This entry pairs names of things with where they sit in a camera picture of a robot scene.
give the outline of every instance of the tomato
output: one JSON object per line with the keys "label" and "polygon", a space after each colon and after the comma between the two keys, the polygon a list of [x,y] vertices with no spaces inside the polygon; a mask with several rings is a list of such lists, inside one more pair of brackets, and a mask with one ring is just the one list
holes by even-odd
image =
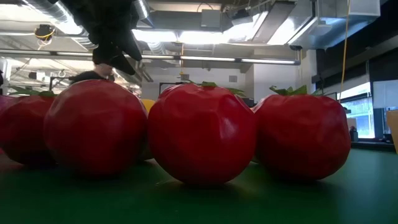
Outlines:
{"label": "tomato", "polygon": [[166,89],[149,113],[155,160],[187,184],[223,184],[253,158],[254,113],[229,90],[183,84]]}
{"label": "tomato", "polygon": [[43,137],[44,117],[54,100],[45,96],[2,96],[0,147],[13,161],[28,166],[55,164]]}
{"label": "tomato", "polygon": [[146,136],[140,100],[106,80],[87,80],[59,94],[45,118],[45,141],[60,164],[88,177],[120,174]]}
{"label": "tomato", "polygon": [[257,158],[276,177],[318,180],[335,173],[351,147],[346,114],[325,96],[271,95],[254,109]]}

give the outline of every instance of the wall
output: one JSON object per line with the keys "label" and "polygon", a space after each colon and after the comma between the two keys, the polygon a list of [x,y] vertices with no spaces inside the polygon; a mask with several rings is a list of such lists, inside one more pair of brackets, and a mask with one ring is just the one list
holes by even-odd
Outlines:
{"label": "wall", "polygon": [[[159,83],[169,82],[175,83],[180,82],[181,79],[179,73],[181,68],[168,68],[163,70],[161,68],[147,68],[148,74],[154,80],[153,83],[142,82],[142,95],[143,99],[156,100],[159,96]],[[189,74],[190,80],[195,83],[215,82],[217,85],[222,87],[237,88],[245,90],[245,75],[240,72],[239,69],[224,69],[224,68],[213,68],[210,71],[202,68],[184,68],[184,74]],[[230,83],[229,76],[236,75],[238,82]]]}
{"label": "wall", "polygon": [[317,74],[317,51],[308,50],[303,52],[303,60],[298,68],[296,88],[307,86],[307,93],[311,94],[316,90],[316,84],[312,83],[312,77]]}
{"label": "wall", "polygon": [[248,98],[254,98],[254,65],[246,72],[244,93]]}
{"label": "wall", "polygon": [[254,65],[254,102],[275,94],[269,88],[296,87],[298,66],[291,65]]}

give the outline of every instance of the cable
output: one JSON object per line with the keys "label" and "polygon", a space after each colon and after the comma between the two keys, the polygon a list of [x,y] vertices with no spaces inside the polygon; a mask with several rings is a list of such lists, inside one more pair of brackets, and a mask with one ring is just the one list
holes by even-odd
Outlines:
{"label": "cable", "polygon": [[348,39],[348,23],[349,23],[349,11],[350,10],[351,10],[351,0],[348,0],[347,20],[346,20],[346,37],[344,40],[344,53],[343,53],[343,73],[341,74],[341,90],[340,90],[340,98],[338,100],[339,103],[341,103],[341,94],[343,93],[344,76],[346,75],[347,39]]}
{"label": "cable", "polygon": [[39,35],[36,35],[36,34],[35,34],[35,36],[36,36],[37,38],[47,38],[47,37],[50,37],[51,35],[53,35],[53,34],[55,33],[55,30],[56,30],[56,29],[54,29],[50,34],[47,34],[47,35],[44,35],[44,36],[39,36]]}
{"label": "cable", "polygon": [[199,4],[199,6],[198,6],[197,12],[199,12],[199,8],[200,8],[200,6],[203,5],[203,4],[208,5],[212,10],[214,10],[214,9],[213,9],[213,6],[211,6],[211,5],[208,4],[207,2],[201,2],[201,3]]}
{"label": "cable", "polygon": [[[39,48],[38,48],[37,50],[40,50],[42,47],[44,47],[44,46],[39,45]],[[19,71],[25,69],[26,66],[29,64],[29,62],[30,62],[32,59],[33,59],[33,58],[28,59],[28,61],[26,61],[26,62],[23,64],[23,66],[19,67],[19,69],[17,68],[17,70],[16,70],[14,73],[12,73],[12,74],[10,75],[9,84],[11,83],[11,81],[13,81],[12,77],[14,77],[15,75],[17,75],[17,73],[18,73]]]}

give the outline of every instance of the air vent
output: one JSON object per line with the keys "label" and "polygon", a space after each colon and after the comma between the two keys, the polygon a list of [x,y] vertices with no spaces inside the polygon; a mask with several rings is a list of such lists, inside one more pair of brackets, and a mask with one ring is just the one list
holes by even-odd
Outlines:
{"label": "air vent", "polygon": [[181,81],[189,81],[189,75],[188,74],[182,74],[181,75]]}
{"label": "air vent", "polygon": [[230,75],[229,76],[229,82],[238,82],[238,76]]}

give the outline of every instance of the green surface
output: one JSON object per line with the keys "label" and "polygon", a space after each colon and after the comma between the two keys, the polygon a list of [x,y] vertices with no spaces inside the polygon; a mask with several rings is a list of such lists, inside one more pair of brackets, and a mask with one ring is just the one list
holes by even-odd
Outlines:
{"label": "green surface", "polygon": [[154,161],[116,180],[27,170],[0,156],[0,223],[398,223],[398,156],[351,150],[314,184],[271,179],[251,164],[218,189],[192,189]]}

